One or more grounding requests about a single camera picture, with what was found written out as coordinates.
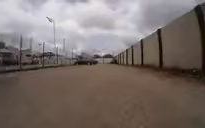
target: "lamp post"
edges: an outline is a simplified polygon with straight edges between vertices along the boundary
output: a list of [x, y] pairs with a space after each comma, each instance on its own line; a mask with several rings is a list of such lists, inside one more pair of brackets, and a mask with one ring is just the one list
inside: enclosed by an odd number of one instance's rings
[[54, 49], [55, 49], [55, 54], [57, 52], [57, 48], [56, 48], [56, 43], [55, 43], [55, 20], [53, 20], [52, 18], [46, 17], [48, 19], [49, 22], [51, 22], [53, 24], [53, 30], [54, 30]]

